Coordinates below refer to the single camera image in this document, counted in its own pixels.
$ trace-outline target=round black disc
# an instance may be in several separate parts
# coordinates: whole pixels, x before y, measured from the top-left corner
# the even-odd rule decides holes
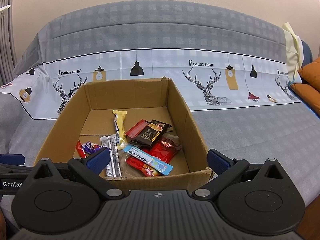
[[[262,236],[293,230],[304,214],[300,196],[280,184],[268,187],[254,180],[227,187],[219,195],[217,204],[223,217],[234,227]]]
[[[99,207],[98,195],[86,185],[66,180],[43,181],[18,192],[12,202],[12,214],[23,228],[57,234],[89,222]]]

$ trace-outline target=triangular hole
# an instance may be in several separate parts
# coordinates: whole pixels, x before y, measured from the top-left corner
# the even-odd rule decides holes
[[[41,179],[41,178],[47,178],[47,177],[52,177],[52,173],[48,168],[47,164],[42,164],[34,176],[35,179]]]
[[[281,176],[278,168],[275,165],[270,165],[269,169],[265,175],[267,178],[273,178],[273,179],[283,179]]]

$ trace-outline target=purple candy wrapper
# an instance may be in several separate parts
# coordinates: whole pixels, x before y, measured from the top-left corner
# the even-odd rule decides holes
[[[92,154],[96,151],[98,151],[101,147],[101,145],[96,144],[96,143],[92,143],[92,142],[86,142],[82,145],[82,149],[89,154]]]

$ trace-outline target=yellow snack wrapper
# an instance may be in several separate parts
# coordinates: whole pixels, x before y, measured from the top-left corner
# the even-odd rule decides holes
[[[128,145],[127,140],[124,135],[123,121],[127,114],[127,111],[113,110],[113,120],[116,127],[116,142],[118,150],[122,150]]]

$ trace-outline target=deer illustration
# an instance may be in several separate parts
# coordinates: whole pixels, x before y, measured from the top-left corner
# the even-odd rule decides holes
[[[275,77],[276,84],[281,88],[281,90],[282,90],[291,100],[293,100],[293,101],[297,100],[297,98],[296,98],[295,96],[290,95],[290,94],[288,93],[288,86],[289,86],[288,82],[285,83],[284,88],[283,88],[282,85],[281,85],[281,83],[280,83],[280,81],[278,80],[279,77],[280,77],[280,75],[279,75],[277,78]]]
[[[210,90],[213,88],[213,83],[218,82],[221,76],[221,72],[219,74],[219,76],[217,75],[217,73],[212,69],[212,71],[215,74],[215,78],[212,79],[212,77],[209,75],[210,77],[210,81],[207,82],[207,86],[204,87],[200,81],[197,80],[197,75],[195,75],[195,79],[193,80],[192,77],[190,77],[190,72],[193,68],[191,68],[188,72],[188,76],[186,76],[186,74],[183,72],[184,76],[192,83],[197,85],[197,88],[201,89],[204,95],[204,99],[205,101],[207,101],[207,104],[212,105],[212,106],[221,106],[221,105],[230,105],[231,104],[231,100],[229,98],[220,98],[220,97],[216,97],[213,96],[210,93]]]
[[[58,84],[60,78],[57,80],[55,85],[53,84],[53,81],[52,81],[52,85],[53,85],[54,90],[59,92],[60,93],[60,97],[62,97],[62,102],[61,102],[61,105],[59,107],[59,110],[57,111],[57,114],[61,114],[62,110],[64,109],[66,104],[69,102],[70,98],[72,98],[72,96],[75,94],[75,92],[81,87],[82,84],[84,84],[87,81],[87,78],[88,78],[88,77],[86,77],[84,82],[82,83],[82,78],[79,75],[78,75],[78,77],[80,78],[80,83],[78,84],[78,86],[76,86],[76,83],[73,82],[73,84],[74,84],[73,88],[70,89],[70,93],[67,94],[67,95],[64,93],[64,90],[62,89],[62,84],[61,84],[60,88],[57,87],[57,84]]]

